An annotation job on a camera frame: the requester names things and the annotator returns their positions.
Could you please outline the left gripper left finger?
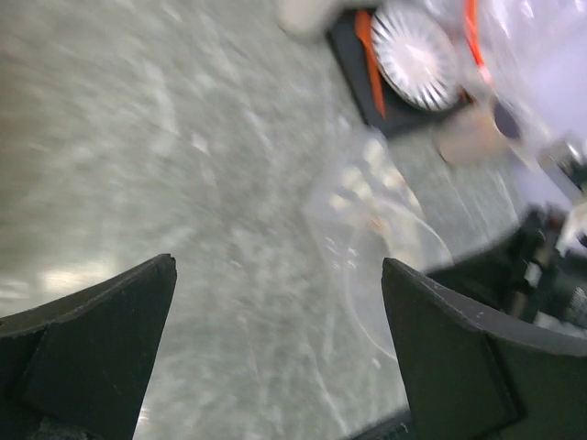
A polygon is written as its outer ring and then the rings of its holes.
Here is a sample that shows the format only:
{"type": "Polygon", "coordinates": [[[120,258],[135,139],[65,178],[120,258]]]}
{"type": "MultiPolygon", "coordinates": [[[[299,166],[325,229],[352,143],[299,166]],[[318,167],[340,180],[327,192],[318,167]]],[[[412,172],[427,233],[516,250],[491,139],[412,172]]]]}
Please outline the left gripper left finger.
{"type": "Polygon", "coordinates": [[[46,417],[97,439],[133,437],[177,281],[160,254],[1,320],[1,436],[46,417]]]}

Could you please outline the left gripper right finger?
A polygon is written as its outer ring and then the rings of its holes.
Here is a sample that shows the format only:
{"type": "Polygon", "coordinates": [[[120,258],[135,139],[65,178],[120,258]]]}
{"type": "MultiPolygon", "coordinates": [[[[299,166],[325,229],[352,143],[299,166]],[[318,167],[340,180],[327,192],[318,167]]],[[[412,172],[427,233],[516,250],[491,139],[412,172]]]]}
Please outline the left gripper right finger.
{"type": "Polygon", "coordinates": [[[418,438],[585,438],[585,340],[498,312],[392,258],[382,296],[418,438]]]}

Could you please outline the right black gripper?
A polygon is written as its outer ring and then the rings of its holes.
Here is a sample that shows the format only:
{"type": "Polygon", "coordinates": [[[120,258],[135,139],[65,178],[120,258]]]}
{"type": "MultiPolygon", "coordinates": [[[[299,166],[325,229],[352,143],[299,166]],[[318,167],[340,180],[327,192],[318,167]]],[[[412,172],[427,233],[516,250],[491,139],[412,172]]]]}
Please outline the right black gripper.
{"type": "Polygon", "coordinates": [[[559,247],[567,214],[533,207],[510,233],[477,253],[429,270],[433,281],[517,319],[546,314],[586,328],[586,254],[559,247]]]}

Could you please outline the polka dot zip bag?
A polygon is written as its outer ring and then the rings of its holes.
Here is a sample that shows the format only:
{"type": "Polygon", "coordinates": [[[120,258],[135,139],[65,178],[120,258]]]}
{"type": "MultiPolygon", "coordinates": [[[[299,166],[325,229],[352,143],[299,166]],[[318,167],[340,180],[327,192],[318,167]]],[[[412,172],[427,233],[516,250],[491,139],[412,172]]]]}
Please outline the polka dot zip bag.
{"type": "Polygon", "coordinates": [[[372,127],[351,131],[306,199],[303,212],[351,322],[384,355],[395,350],[382,295],[382,263],[426,271],[452,261],[414,192],[372,127]]]}

